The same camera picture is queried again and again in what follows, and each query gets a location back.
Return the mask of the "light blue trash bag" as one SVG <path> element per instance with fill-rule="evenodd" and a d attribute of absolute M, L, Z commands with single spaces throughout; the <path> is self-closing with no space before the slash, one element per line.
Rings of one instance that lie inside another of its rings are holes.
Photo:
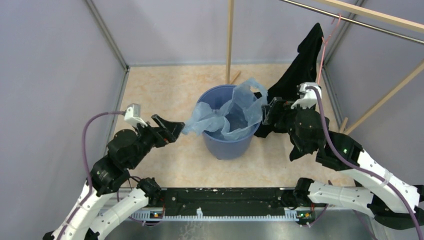
<path fill-rule="evenodd" d="M 210 132 L 220 140 L 239 140 L 263 120 L 262 106 L 267 103 L 268 90 L 251 77 L 235 86 L 230 99 L 217 109 L 205 101 L 198 102 L 182 133 Z"/>

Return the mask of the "blue plastic trash bin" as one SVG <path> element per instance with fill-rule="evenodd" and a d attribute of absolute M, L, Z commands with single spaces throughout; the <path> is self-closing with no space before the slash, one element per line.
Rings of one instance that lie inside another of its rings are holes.
<path fill-rule="evenodd" d="M 207 103 L 213 110 L 218 110 L 224 103 L 231 100 L 235 87 L 233 84 L 215 86 L 204 92 L 197 102 Z M 241 157 L 247 151 L 259 126 L 259 123 L 255 124 L 246 136 L 238 140 L 222 140 L 216 138 L 214 132 L 209 131 L 203 131 L 201 136 L 206 148 L 215 158 L 218 160 L 232 160 Z"/>

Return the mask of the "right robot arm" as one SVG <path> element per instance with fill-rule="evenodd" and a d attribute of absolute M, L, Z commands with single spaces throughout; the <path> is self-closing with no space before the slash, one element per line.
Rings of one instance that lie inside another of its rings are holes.
<path fill-rule="evenodd" d="M 355 188 L 344 188 L 300 178 L 293 192 L 299 206 L 330 204 L 348 208 L 372 217 L 395 230 L 420 228 L 424 225 L 424 187 L 410 185 L 377 163 L 350 136 L 329 130 L 320 98 L 286 101 L 274 98 L 262 106 L 262 123 L 287 133 L 293 149 L 291 161 L 315 154 L 323 167 L 351 177 Z"/>

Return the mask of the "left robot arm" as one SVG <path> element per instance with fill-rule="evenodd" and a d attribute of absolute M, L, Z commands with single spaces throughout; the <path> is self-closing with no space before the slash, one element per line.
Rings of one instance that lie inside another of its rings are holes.
<path fill-rule="evenodd" d="M 152 127 L 130 109 L 120 112 L 133 129 L 120 130 L 108 143 L 107 154 L 98 160 L 87 178 L 77 202 L 63 223 L 47 232 L 45 240 L 104 240 L 116 227 L 137 210 L 160 202 L 161 188 L 154 178 L 144 178 L 116 205 L 100 214 L 100 210 L 130 179 L 133 170 L 152 148 L 176 142 L 185 124 L 168 121 L 157 114 Z"/>

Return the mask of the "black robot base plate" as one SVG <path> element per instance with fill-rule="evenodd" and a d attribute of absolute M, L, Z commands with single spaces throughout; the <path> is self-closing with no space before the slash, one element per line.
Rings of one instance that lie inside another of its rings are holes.
<path fill-rule="evenodd" d="M 147 205 L 164 210 L 166 217 L 192 217 L 198 210 L 206 217 L 283 216 L 289 210 L 323 207 L 322 203 L 299 203 L 293 189 L 284 187 L 163 188 Z"/>

